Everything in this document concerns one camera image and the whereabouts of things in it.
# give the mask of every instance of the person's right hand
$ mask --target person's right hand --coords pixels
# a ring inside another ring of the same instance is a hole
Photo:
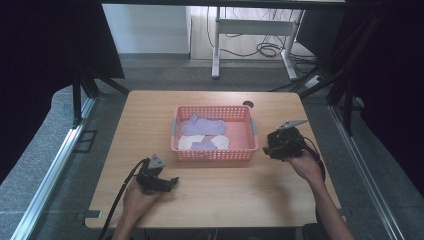
[[[309,184],[321,182],[324,183],[321,169],[309,151],[303,150],[303,153],[300,157],[284,158],[283,160],[290,163],[296,173],[305,179]]]

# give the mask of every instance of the gray carpet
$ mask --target gray carpet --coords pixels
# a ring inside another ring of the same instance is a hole
[[[126,80],[134,89],[192,91],[269,91],[286,84],[282,63],[223,62],[221,77],[211,79],[209,61],[140,60],[124,56]],[[85,130],[97,131],[91,150],[73,153],[46,204],[31,239],[95,239],[99,229],[84,226],[97,181],[126,97],[98,81],[96,100]],[[292,86],[280,89],[289,91]],[[390,239],[343,140],[331,118],[323,89],[303,100],[310,124],[342,204],[342,212],[357,239]],[[43,179],[72,122],[70,88],[58,92],[52,110],[18,165],[0,187],[0,236],[9,239]],[[362,122],[353,116],[354,138],[377,180],[405,239],[424,239],[424,200],[396,161]],[[77,149],[85,149],[81,144]],[[143,239],[136,231],[136,239]]]

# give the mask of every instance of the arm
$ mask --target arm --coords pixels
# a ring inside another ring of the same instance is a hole
[[[355,239],[327,191],[321,170],[313,156],[304,151],[298,158],[286,158],[300,177],[311,187],[318,213],[331,239]]]
[[[138,221],[149,211],[159,199],[161,193],[143,193],[141,187],[133,177],[128,184],[124,195],[124,211],[118,221],[113,240],[127,240],[131,238],[132,229]]]

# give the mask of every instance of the wall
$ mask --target wall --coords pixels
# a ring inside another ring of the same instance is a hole
[[[118,53],[190,52],[190,7],[103,4]]]

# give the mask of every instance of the hand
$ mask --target hand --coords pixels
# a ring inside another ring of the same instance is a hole
[[[290,163],[296,173],[309,184],[324,183],[321,169],[309,151],[303,150],[300,157],[284,158],[283,160]]]
[[[125,190],[124,212],[118,221],[112,239],[130,239],[134,226],[161,195],[161,192],[144,193],[135,177],[133,177]]]

